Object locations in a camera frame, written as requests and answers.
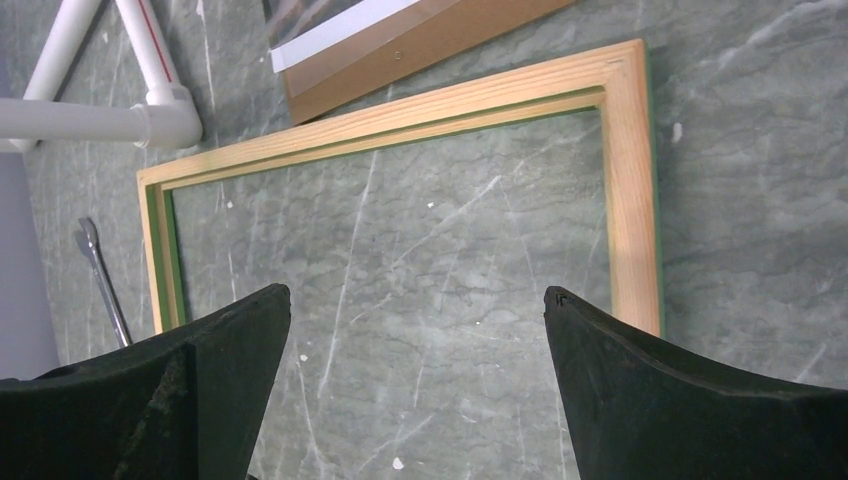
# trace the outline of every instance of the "red line on pipe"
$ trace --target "red line on pipe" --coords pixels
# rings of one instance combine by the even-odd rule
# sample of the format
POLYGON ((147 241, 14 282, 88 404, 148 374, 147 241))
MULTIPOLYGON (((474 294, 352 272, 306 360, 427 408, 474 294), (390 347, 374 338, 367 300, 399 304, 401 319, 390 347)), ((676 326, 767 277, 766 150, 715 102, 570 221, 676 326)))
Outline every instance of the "red line on pipe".
POLYGON ((150 32, 150 37, 153 39, 153 46, 156 47, 156 53, 159 54, 159 61, 162 62, 162 70, 165 70, 165 78, 168 83, 171 83, 171 72, 168 71, 168 65, 165 64, 165 56, 162 54, 162 49, 159 47, 159 41, 156 40, 156 34, 153 33, 153 25, 150 24, 150 18, 147 16, 147 10, 144 8, 144 2, 138 0, 138 6, 141 8, 141 14, 144 15, 144 23, 147 24, 147 31, 150 32))

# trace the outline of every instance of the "pipe elbow fitting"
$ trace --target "pipe elbow fitting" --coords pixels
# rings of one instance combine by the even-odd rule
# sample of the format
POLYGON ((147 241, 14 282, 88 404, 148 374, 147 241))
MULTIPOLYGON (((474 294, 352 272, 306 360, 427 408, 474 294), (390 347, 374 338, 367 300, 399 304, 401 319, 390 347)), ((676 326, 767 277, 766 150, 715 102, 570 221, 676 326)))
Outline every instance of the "pipe elbow fitting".
POLYGON ((147 92, 147 105, 135 105, 144 124, 144 139, 135 142, 141 148, 189 148, 203 136, 203 124, 188 89, 168 84, 147 92))

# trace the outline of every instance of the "gray marble surface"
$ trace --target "gray marble surface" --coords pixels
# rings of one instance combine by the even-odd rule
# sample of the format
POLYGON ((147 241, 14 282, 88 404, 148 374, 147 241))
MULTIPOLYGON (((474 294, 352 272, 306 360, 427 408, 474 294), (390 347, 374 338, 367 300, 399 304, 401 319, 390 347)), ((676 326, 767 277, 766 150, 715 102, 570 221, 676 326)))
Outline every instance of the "gray marble surface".
MULTIPOLYGON (((130 329, 149 336, 134 172, 289 125, 260 2, 153 3, 201 107, 203 142, 147 153, 46 142, 26 159, 66 363, 117 346, 70 236, 76 217, 94 217, 130 329)), ((18 94, 57 7, 3 1, 18 94)), ((340 111, 633 37, 651 49, 668 338, 848 388, 848 0, 581 0, 340 111)), ((114 6, 92 38, 63 99, 140 101, 114 6)), ((588 167, 596 121, 501 127, 179 192, 193 314, 270 281, 294 292, 252 472, 577 477, 537 315, 548 284, 608 296, 603 239, 590 255, 604 234, 588 167), (550 175, 563 157, 585 176, 550 175)))

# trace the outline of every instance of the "white plastic pipe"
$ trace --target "white plastic pipe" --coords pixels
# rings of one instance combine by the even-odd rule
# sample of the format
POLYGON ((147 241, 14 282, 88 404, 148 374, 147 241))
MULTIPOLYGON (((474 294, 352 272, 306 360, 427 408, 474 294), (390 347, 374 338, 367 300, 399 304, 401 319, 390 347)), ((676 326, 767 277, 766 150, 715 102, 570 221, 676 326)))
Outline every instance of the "white plastic pipe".
POLYGON ((85 138, 145 140, 143 115, 129 108, 89 107, 44 100, 0 98, 0 137, 33 140, 85 138))
MULTIPOLYGON (((64 0, 59 5, 56 20, 47 35, 41 56, 38 57, 24 99, 56 98, 101 2, 102 0, 64 0)), ((10 140, 22 152, 32 150, 36 141, 38 139, 10 140)))
POLYGON ((26 152, 37 140, 135 142, 187 148, 203 134, 191 94, 180 85, 148 0, 116 0, 148 92, 130 109, 51 102, 67 76, 101 0, 64 0, 27 88, 25 100, 0 99, 0 138, 26 152))
POLYGON ((162 29, 148 0, 117 0, 121 20, 130 37, 135 56, 148 90, 179 85, 177 69, 171 59, 162 29))

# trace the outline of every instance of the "pine wood frame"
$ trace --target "pine wood frame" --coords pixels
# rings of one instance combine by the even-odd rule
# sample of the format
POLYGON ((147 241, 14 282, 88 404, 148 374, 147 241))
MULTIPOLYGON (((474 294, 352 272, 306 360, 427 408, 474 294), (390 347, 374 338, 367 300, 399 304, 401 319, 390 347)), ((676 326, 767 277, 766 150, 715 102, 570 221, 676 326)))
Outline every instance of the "pine wood frame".
POLYGON ((647 50, 630 40, 453 85, 138 172, 155 332, 184 324, 171 191, 297 163, 597 108, 613 314, 654 335, 663 308, 647 50))

